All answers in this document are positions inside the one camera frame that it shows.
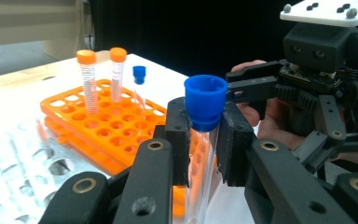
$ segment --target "small blue cap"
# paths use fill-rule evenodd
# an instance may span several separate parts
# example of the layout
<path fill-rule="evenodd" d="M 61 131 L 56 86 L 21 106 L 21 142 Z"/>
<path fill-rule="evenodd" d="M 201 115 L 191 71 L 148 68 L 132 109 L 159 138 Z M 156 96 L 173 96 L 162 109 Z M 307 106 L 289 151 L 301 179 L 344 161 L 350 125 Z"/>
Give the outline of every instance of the small blue cap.
<path fill-rule="evenodd" d="M 185 107 L 193 129 L 207 133 L 217 127 L 226 103 L 227 82 L 221 77 L 196 75 L 185 81 Z"/>
<path fill-rule="evenodd" d="M 144 66 L 133 66 L 132 73 L 135 84 L 142 85 L 145 83 L 145 77 L 146 77 L 146 67 Z"/>

